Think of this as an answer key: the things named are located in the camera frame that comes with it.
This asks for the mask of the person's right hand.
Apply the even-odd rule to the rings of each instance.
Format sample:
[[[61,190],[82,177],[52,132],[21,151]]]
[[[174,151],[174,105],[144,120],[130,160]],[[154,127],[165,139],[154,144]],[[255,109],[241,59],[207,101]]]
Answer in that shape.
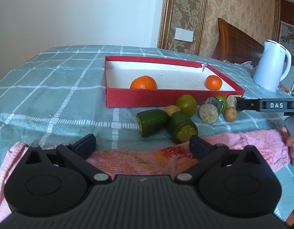
[[[289,147],[291,162],[294,165],[294,137],[292,137],[285,126],[282,127],[282,132],[286,134],[286,145]]]

